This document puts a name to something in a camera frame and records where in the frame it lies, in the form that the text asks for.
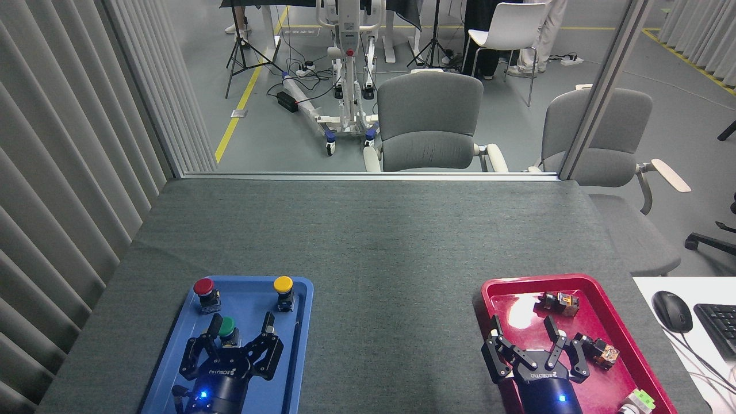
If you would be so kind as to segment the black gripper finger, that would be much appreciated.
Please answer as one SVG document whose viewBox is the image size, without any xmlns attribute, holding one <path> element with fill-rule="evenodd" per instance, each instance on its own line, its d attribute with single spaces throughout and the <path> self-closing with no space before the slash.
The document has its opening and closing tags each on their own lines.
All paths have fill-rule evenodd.
<svg viewBox="0 0 736 414">
<path fill-rule="evenodd" d="M 181 365 L 179 365 L 179 374 L 185 379 L 194 380 L 199 377 L 198 363 L 202 350 L 205 350 L 210 358 L 219 359 L 219 348 L 215 344 L 215 338 L 218 337 L 222 324 L 223 317 L 220 314 L 214 314 L 207 330 L 187 341 Z"/>
<path fill-rule="evenodd" d="M 481 353 L 494 384 L 499 384 L 510 377 L 513 367 L 518 364 L 533 370 L 533 359 L 507 340 L 498 316 L 490 318 L 490 331 L 481 348 Z"/>
<path fill-rule="evenodd" d="M 260 335 L 242 347 L 241 353 L 248 361 L 245 379 L 257 375 L 265 380 L 272 380 L 283 348 L 283 342 L 274 328 L 274 314 L 266 313 Z"/>
<path fill-rule="evenodd" d="M 568 338 L 568 335 L 557 327 L 552 316 L 545 317 L 544 326 L 550 341 L 554 343 L 549 351 L 549 357 L 544 362 L 545 369 L 554 369 L 557 362 L 559 362 L 560 354 L 564 351 L 571 364 L 569 370 L 570 380 L 578 384 L 586 381 L 591 374 L 591 370 L 585 361 L 581 341 Z"/>
</svg>

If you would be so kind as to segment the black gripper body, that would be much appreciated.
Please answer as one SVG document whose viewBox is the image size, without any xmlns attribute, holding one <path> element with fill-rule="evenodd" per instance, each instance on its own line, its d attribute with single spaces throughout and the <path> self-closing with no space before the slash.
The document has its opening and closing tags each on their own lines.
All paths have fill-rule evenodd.
<svg viewBox="0 0 736 414">
<path fill-rule="evenodd" d="M 539 363 L 536 369 L 523 364 L 513 368 L 523 412 L 581 413 L 582 408 L 569 380 L 569 370 L 560 363 L 552 369 Z"/>
<path fill-rule="evenodd" d="M 241 413 L 252 363 L 247 358 L 209 358 L 199 367 L 189 413 Z"/>
</svg>

